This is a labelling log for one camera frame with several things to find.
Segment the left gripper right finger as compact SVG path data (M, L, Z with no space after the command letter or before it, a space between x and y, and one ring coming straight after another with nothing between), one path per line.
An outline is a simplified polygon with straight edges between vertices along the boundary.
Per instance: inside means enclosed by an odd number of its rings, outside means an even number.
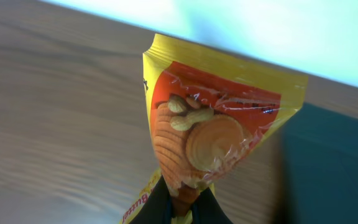
M232 224L210 188L202 191L193 204L193 224Z

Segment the black gift box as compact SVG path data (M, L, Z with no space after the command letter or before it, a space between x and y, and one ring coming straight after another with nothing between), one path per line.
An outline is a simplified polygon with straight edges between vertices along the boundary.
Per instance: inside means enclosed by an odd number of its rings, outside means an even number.
M358 119L305 104L281 144L273 223L358 224Z

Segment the yellow orange snack packet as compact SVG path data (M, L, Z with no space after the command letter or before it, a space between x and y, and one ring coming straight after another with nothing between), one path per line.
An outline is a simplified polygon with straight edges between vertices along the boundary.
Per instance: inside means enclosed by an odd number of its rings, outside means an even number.
M308 76L156 34L143 54L150 138L159 167L121 218L129 223L163 177L171 223L303 106Z

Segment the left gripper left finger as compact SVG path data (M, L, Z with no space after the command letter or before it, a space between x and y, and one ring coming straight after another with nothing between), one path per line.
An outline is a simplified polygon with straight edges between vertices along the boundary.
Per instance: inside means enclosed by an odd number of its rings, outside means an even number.
M171 224L172 200L163 177L155 185L145 205L130 224Z

